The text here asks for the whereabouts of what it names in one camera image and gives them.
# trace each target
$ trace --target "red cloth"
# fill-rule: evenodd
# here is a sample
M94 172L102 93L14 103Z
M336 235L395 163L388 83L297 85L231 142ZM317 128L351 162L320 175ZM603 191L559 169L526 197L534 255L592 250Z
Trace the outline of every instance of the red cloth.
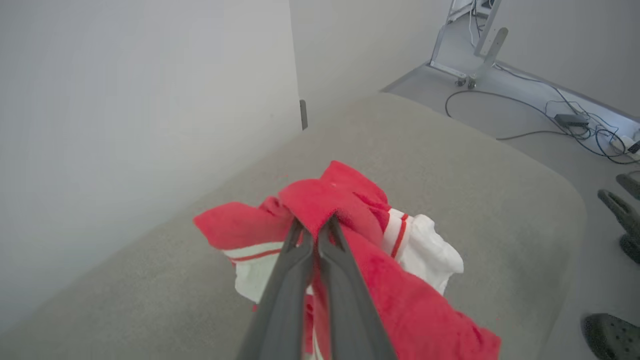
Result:
M373 182L333 161L320 179L293 183L278 196L258 208L236 202L218 206L194 222L213 247L230 250L283 241L293 216L317 239L335 213L398 359L498 358L500 338L456 312L429 284L380 249L390 206ZM312 287L320 296L313 296L307 309L322 358L329 359L328 309L322 296L326 290L317 269ZM306 339L309 349L310 337Z

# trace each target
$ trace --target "red stripe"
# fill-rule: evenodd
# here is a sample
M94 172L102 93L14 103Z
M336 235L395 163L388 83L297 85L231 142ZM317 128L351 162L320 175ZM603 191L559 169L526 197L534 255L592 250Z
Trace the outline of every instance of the red stripe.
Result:
M269 250L269 251L261 252L260 254L245 256L243 258L229 258L229 260L231 260L234 263L238 263L240 261L253 260L253 259L262 258L264 256L268 256L272 254L278 254L280 250L281 249Z
M402 244L402 239L404 238L404 232L406 231L406 219L409 218L409 215L404 214L402 216L402 225L400 225L400 232L398 233L398 237L396 239L396 244L394 245L394 249L391 251L391 257L396 258L398 253L398 249L400 249L400 244Z

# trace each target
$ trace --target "metal frame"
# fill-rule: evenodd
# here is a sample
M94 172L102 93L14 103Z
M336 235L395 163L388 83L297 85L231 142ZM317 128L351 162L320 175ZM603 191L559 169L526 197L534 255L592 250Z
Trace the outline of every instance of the metal frame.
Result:
M495 0L493 2L493 10L497 11L498 7L500 6L500 2L501 0ZM453 8L453 1L451 1L451 5L449 7L449 13L451 12L452 8ZM487 20L487 23L484 27L485 29L491 28L491 25L493 23L493 18L495 17L495 12L496 12L493 10L489 15L489 19ZM458 80L456 80L457 86L463 86L466 83L469 89L473 89L476 87L477 81L479 81L482 77L484 77L487 71L489 71L489 69L491 69L491 67L493 66L493 63L495 62L495 59L498 56L498 53L500 52L500 48L502 47L502 44L504 43L504 40L509 32L506 28L500 29L489 49L489 52L487 53L487 56L484 59L484 63L480 65L476 69L476 71L474 71L473 74L466 74L462 71L452 69L446 65L442 65L441 63L437 62L438 53L440 52L440 46L442 45L442 39L444 37L445 27L447 25L446 22L440 28L440 32L438 32L438 38L433 48L433 54L431 55L431 60L427 62L426 66L431 67L432 69L438 70L440 72L444 72L445 74L455 76L456 78L458 78ZM488 33L489 31L483 32L481 39L478 41L476 45L474 55L481 56L480 52L482 51L484 43L486 42Z

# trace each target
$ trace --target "power adapter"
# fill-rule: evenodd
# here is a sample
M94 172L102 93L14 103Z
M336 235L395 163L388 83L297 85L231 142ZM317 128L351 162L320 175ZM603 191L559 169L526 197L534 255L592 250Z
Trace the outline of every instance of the power adapter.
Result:
M558 125L565 129L570 127L583 127L586 129L589 127L589 120L579 114L557 114L554 119Z

